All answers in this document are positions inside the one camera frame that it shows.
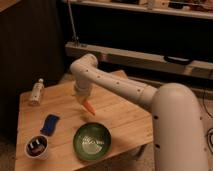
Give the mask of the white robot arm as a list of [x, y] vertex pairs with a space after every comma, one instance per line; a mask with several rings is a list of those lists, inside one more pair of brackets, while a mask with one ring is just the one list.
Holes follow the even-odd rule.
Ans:
[[187, 86], [167, 83], [155, 88], [109, 74], [97, 65], [92, 54], [70, 65], [77, 99], [86, 100], [96, 84], [150, 112], [155, 171], [209, 171], [200, 104]]

